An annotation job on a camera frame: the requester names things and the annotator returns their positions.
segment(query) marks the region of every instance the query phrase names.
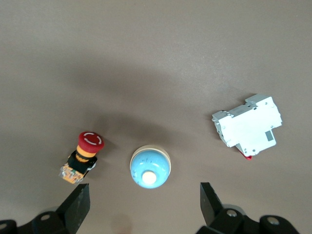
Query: gray surface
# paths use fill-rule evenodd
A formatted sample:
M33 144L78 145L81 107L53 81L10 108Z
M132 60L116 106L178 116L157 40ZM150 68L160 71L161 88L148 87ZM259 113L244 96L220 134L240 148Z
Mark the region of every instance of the gray surface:
M74 186L59 168L93 130L107 146L85 179L80 234L195 233L201 181L255 220L311 232L312 1L3 0L0 51L0 219L61 204ZM273 96L283 126L247 161L211 114L256 93ZM155 190L129 172L145 144L172 159Z

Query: white plastic housing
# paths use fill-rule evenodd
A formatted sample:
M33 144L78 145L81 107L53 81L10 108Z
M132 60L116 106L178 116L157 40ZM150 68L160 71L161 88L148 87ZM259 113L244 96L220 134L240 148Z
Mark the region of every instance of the white plastic housing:
M282 125L272 97L256 94L244 105L213 114L212 121L228 147L236 146L245 156L254 156L276 144L273 128Z

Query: emergency stop button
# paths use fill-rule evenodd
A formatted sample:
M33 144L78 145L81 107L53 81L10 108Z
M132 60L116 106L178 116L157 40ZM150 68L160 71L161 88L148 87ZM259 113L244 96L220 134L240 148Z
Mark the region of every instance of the emergency stop button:
M104 140L97 133L83 132L83 133L80 133L80 135L79 135L78 145L84 151L86 151L88 153L96 154L98 151L103 149Z

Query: blue dome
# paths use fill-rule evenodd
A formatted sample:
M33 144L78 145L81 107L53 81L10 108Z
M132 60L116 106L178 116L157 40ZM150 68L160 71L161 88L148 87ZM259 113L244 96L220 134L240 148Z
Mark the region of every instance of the blue dome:
M134 154L130 165L133 180L146 189L157 188L165 183L170 174L170 169L168 156L153 149Z

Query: screw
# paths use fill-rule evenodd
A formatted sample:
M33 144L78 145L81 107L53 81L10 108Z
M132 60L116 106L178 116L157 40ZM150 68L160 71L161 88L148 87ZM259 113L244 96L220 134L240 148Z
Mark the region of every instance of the screw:
M279 221L274 217L268 217L268 222L272 225L279 225Z
M234 210L228 210L226 212L228 214L229 217L236 217L237 213Z

